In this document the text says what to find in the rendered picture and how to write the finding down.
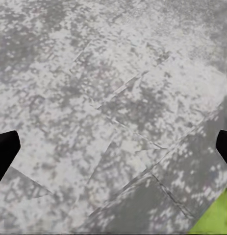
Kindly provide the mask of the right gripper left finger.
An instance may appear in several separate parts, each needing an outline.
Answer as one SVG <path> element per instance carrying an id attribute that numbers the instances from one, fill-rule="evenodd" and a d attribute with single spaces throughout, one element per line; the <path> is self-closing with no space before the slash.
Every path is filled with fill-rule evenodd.
<path id="1" fill-rule="evenodd" d="M 21 149 L 16 130 L 0 134 L 0 181 Z"/>

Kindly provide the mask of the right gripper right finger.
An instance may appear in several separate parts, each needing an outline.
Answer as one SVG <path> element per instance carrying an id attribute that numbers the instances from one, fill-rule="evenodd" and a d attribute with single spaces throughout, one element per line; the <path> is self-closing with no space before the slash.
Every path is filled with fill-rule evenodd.
<path id="1" fill-rule="evenodd" d="M 227 131 L 219 131 L 216 141 L 216 148 L 227 163 Z"/>

